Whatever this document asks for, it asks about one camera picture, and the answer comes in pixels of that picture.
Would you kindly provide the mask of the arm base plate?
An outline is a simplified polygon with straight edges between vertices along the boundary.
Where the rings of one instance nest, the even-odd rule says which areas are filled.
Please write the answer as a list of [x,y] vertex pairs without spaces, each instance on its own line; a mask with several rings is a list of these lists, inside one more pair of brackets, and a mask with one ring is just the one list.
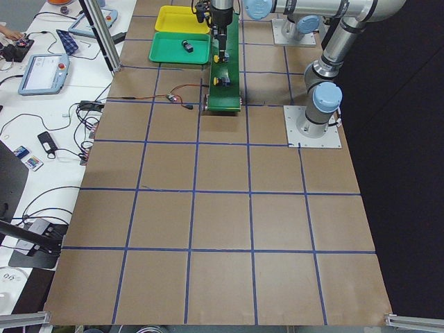
[[334,115],[327,123],[318,125],[306,118],[305,106],[285,105],[283,109],[289,147],[342,148]]
[[273,41],[278,46],[309,47],[316,46],[313,32],[301,33],[295,23],[288,19],[272,19]]

